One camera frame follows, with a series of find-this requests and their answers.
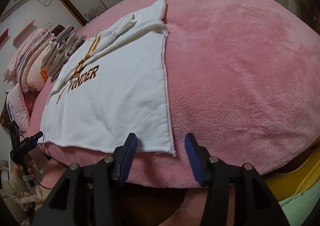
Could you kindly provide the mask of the white printed t-shirt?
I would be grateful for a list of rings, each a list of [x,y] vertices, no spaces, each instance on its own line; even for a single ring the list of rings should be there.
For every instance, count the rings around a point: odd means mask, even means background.
[[[163,18],[166,0],[89,38],[63,66],[42,115],[39,143],[111,153],[129,135],[140,152],[175,153]]]

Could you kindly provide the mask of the stack of folded clothes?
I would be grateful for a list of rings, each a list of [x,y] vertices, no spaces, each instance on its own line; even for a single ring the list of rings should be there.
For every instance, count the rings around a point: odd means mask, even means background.
[[[77,29],[68,25],[57,36],[49,40],[48,46],[41,53],[41,71],[56,80],[62,67],[75,51],[85,42],[86,35],[77,35]]]

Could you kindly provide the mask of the pink embroidered pillow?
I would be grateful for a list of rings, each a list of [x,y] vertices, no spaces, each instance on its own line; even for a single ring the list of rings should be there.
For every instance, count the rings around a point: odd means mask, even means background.
[[[7,94],[6,106],[10,120],[17,123],[20,132],[26,132],[30,125],[30,115],[19,84]]]

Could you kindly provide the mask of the folded pink quilts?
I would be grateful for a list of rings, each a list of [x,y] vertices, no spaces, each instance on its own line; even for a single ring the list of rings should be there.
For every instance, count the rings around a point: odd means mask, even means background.
[[[16,84],[22,85],[23,72],[27,73],[54,34],[46,28],[37,29],[20,46],[4,71],[4,82],[7,82],[5,93],[8,94]]]

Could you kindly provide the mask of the yellow plastic stool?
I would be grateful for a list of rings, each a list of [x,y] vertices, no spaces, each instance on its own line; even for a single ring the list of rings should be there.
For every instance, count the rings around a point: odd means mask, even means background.
[[[319,147],[297,169],[288,173],[277,173],[265,180],[267,186],[282,201],[290,196],[310,189],[319,179]]]

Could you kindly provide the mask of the white air conditioner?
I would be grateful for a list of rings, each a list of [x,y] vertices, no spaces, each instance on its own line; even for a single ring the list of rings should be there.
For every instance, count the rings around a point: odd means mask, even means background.
[[[14,11],[16,11],[19,7],[21,7],[23,4],[28,2],[29,0],[10,0],[9,4],[3,11],[1,15],[1,23],[10,16]]]

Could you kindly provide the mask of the wooden wall shelf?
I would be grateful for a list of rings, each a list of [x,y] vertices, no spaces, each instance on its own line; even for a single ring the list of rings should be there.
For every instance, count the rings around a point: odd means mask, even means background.
[[[16,47],[17,43],[19,42],[19,40],[33,27],[34,24],[34,19],[28,23],[24,28],[22,28],[20,30],[20,32],[18,32],[18,34],[14,37],[14,39],[12,40],[12,45],[14,47]]]

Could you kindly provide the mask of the red wall shelf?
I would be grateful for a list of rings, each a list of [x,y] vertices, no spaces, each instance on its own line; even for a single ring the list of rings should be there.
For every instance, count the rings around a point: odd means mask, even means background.
[[[7,28],[0,36],[0,44],[3,43],[3,41],[6,39],[6,37],[8,36],[9,33],[9,29]]]

